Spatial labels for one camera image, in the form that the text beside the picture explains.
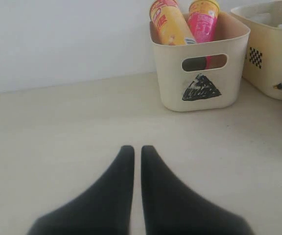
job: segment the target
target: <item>basket handle hole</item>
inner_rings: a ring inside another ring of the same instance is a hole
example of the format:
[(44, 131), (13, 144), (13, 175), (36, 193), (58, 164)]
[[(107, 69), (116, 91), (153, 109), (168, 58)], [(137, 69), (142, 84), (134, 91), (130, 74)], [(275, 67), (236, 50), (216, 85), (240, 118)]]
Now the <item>basket handle hole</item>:
[(182, 69), (186, 72), (211, 70), (222, 68), (227, 64), (227, 55), (210, 55), (203, 57), (194, 57), (182, 62)]

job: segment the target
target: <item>beige basket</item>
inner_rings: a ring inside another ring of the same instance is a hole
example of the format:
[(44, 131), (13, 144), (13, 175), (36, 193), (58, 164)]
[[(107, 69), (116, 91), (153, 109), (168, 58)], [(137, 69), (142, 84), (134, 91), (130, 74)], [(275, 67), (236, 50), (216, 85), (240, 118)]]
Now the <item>beige basket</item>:
[[(160, 45), (153, 23), (150, 29), (165, 107), (184, 112), (223, 108), (235, 102), (250, 33), (246, 25), (222, 12), (218, 16), (216, 41), (186, 46)], [(186, 59), (210, 55), (222, 55), (213, 57), (211, 65), (221, 68), (184, 71), (182, 64)]]
[(237, 7), (232, 15), (251, 29), (243, 77), (266, 95), (282, 100), (282, 1)]

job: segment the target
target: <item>snack can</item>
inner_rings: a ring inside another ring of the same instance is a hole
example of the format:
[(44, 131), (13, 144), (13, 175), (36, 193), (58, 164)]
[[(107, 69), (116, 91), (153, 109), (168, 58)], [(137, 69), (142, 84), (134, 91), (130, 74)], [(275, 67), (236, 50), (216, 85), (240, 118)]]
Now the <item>snack can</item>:
[(215, 0), (196, 0), (191, 4), (188, 24), (197, 43), (214, 40), (218, 12)]
[(176, 0), (155, 1), (150, 8), (150, 18), (163, 45), (196, 43)]

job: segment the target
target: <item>white floor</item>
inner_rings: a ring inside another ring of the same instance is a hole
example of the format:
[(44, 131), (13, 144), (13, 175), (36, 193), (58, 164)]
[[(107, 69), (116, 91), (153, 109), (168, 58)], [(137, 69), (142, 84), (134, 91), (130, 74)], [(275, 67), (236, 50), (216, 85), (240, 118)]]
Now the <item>white floor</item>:
[(136, 150), (131, 234), (145, 234), (146, 144), (258, 235), (282, 234), (282, 101), (243, 82), (231, 107), (176, 113), (162, 106), (156, 75), (144, 74), (0, 94), (0, 235), (25, 234), (79, 195), (124, 144)]

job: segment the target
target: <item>cream plastic basket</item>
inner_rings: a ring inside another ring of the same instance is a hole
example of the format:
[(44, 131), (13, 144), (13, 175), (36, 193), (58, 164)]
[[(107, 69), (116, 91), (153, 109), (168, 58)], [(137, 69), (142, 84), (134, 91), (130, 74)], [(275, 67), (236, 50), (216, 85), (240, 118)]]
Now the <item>cream plastic basket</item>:
[[(153, 23), (150, 23), (150, 30), (161, 100), (165, 107), (185, 112), (223, 108), (235, 102), (250, 33), (246, 25), (221, 12), (214, 42), (185, 46), (161, 45)], [(212, 59), (216, 69), (184, 71), (186, 59), (211, 55), (222, 55)]]
[(264, 94), (282, 100), (282, 1), (236, 7), (231, 13), (251, 29), (243, 77)]

